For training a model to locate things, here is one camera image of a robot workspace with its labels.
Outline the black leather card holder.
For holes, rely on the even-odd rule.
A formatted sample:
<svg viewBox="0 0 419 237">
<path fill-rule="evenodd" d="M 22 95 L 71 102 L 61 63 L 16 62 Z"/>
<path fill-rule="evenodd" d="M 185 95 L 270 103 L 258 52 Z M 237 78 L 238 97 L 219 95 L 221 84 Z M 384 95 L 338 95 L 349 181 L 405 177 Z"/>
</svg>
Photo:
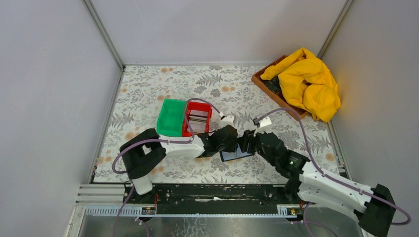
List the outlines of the black leather card holder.
<svg viewBox="0 0 419 237">
<path fill-rule="evenodd" d="M 237 148 L 235 152 L 221 151 L 219 152 L 219 154 L 220 154 L 220 158 L 222 162 L 233 161 L 233 160 L 251 157 L 255 155 L 255 153 L 242 152 L 239 147 Z"/>
</svg>

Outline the red plastic bin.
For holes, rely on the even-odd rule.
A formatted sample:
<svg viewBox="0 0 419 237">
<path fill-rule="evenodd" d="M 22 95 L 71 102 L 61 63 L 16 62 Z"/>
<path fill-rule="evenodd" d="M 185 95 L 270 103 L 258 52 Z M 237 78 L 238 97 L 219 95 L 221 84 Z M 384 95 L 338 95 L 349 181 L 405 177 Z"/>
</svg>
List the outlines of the red plastic bin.
<svg viewBox="0 0 419 237">
<path fill-rule="evenodd" d="M 182 137 L 192 136 L 192 131 L 186 124 L 186 120 L 191 125 L 194 134 L 209 132 L 211 116 L 211 105 L 196 101 L 188 102 L 186 107 L 186 119 L 182 125 Z"/>
</svg>

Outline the green plastic bin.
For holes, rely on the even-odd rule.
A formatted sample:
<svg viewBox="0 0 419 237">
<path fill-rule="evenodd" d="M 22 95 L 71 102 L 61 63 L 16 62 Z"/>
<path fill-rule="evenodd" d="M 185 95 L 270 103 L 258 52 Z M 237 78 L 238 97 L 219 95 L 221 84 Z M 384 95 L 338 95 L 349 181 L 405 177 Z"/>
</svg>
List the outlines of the green plastic bin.
<svg viewBox="0 0 419 237">
<path fill-rule="evenodd" d="M 186 101 L 165 99 L 157 120 L 156 131 L 160 135 L 181 137 Z"/>
</svg>

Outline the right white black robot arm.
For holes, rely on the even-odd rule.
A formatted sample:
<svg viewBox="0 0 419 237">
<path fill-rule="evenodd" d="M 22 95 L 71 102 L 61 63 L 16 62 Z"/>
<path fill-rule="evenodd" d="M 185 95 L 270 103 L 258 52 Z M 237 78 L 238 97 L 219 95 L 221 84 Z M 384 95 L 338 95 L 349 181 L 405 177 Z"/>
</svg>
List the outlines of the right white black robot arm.
<svg viewBox="0 0 419 237">
<path fill-rule="evenodd" d="M 283 190 L 287 202 L 313 202 L 348 216 L 376 237 L 388 235 L 395 202 L 386 186 L 372 188 L 316 168 L 308 157 L 286 148 L 274 133 L 246 130 L 238 144 L 243 152 L 262 156 L 288 179 Z"/>
</svg>

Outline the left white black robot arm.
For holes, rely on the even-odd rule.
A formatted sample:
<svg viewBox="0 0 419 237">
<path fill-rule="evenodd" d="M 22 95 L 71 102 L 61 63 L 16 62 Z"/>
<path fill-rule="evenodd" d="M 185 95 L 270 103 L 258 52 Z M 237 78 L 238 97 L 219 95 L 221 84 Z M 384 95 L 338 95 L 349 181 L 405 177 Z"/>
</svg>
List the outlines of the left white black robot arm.
<svg viewBox="0 0 419 237">
<path fill-rule="evenodd" d="M 231 125 L 193 137 L 167 137 L 150 128 L 123 144 L 118 158 L 123 159 L 135 188 L 134 196 L 147 203 L 153 198 L 149 173 L 164 158 L 206 158 L 219 152 L 232 153 L 237 149 L 237 138 L 237 129 Z"/>
</svg>

